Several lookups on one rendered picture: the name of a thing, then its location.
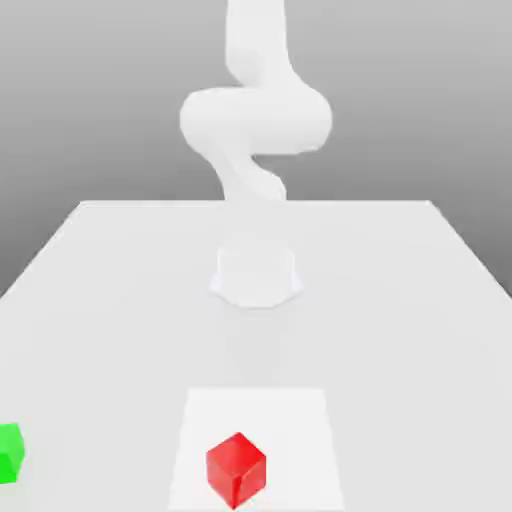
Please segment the small green cube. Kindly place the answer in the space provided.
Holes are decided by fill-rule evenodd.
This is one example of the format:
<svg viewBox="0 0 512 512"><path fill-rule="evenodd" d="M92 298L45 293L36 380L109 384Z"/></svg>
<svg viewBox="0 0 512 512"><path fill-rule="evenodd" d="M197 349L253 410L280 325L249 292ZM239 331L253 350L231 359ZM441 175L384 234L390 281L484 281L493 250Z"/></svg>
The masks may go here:
<svg viewBox="0 0 512 512"><path fill-rule="evenodd" d="M0 424L0 484L17 481L24 456L24 439L19 425Z"/></svg>

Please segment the small red cube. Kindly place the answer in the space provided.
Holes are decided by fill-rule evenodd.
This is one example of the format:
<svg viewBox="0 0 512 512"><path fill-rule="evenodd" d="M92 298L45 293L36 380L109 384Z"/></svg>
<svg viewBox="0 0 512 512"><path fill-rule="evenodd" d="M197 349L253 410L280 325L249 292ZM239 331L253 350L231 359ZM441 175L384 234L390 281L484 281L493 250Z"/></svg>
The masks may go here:
<svg viewBox="0 0 512 512"><path fill-rule="evenodd" d="M266 487L266 455L241 432L208 450L205 462L208 484L232 510Z"/></svg>

